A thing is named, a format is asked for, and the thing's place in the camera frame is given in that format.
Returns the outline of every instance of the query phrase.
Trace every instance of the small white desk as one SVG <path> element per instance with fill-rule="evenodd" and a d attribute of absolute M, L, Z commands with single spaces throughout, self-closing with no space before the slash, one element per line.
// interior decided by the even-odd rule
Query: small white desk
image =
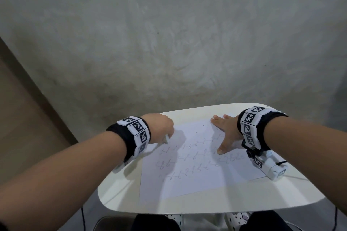
<path fill-rule="evenodd" d="M 232 103 L 163 114 L 175 124 L 229 114 L 238 115 L 242 110 L 258 103 Z M 142 160 L 137 159 L 115 174 L 111 172 L 98 187 L 102 204 L 114 211 L 152 214 L 193 214 L 260 211 L 288 208 L 318 202 L 324 195 L 293 166 L 283 178 L 273 182 L 267 177 L 233 186 L 200 191 L 173 197 L 152 204 L 139 203 Z"/>

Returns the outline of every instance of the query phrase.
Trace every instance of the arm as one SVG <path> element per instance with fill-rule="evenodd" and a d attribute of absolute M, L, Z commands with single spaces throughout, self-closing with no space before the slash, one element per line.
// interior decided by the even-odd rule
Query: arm
<path fill-rule="evenodd" d="M 151 143 L 173 133 L 173 122 L 161 114 L 142 116 Z M 89 198 L 126 155 L 114 132 L 103 132 L 73 145 L 0 186 L 0 222 L 10 231 L 57 230 Z"/>
<path fill-rule="evenodd" d="M 214 116 L 225 138 L 217 150 L 224 154 L 243 136 L 237 117 Z M 264 130 L 266 144 L 304 174 L 327 198 L 347 212 L 347 133 L 288 117 L 271 120 Z"/>

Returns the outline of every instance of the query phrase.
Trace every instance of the white sheet of paper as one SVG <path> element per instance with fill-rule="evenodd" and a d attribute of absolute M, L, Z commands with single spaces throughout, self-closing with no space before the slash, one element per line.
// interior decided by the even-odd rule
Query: white sheet of paper
<path fill-rule="evenodd" d="M 264 177 L 241 147 L 216 153 L 224 132 L 210 120 L 175 126 L 169 144 L 149 145 L 144 154 L 140 201 L 215 189 Z"/>

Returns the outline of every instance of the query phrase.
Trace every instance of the gray concrete wall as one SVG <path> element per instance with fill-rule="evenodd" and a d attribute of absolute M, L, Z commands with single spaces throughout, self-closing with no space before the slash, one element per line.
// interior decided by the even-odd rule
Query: gray concrete wall
<path fill-rule="evenodd" d="M 346 29 L 347 0 L 0 0 L 0 36 L 78 140 L 232 102 L 338 126 Z"/>

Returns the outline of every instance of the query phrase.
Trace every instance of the black cable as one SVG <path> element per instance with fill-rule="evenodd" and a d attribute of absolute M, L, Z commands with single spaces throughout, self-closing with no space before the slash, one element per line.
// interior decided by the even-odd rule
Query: black cable
<path fill-rule="evenodd" d="M 287 161 L 282 161 L 282 162 L 276 163 L 276 165 L 281 165 L 281 164 L 283 164 L 283 163 L 288 163 L 288 162 L 287 162 Z"/>
<path fill-rule="evenodd" d="M 337 207 L 335 207 L 334 227 L 332 228 L 332 231 L 335 231 L 336 227 L 337 227 Z"/>
<path fill-rule="evenodd" d="M 86 221 L 84 219 L 83 207 L 81 207 L 81 212 L 82 212 L 82 220 L 83 220 L 83 230 L 86 231 Z"/>

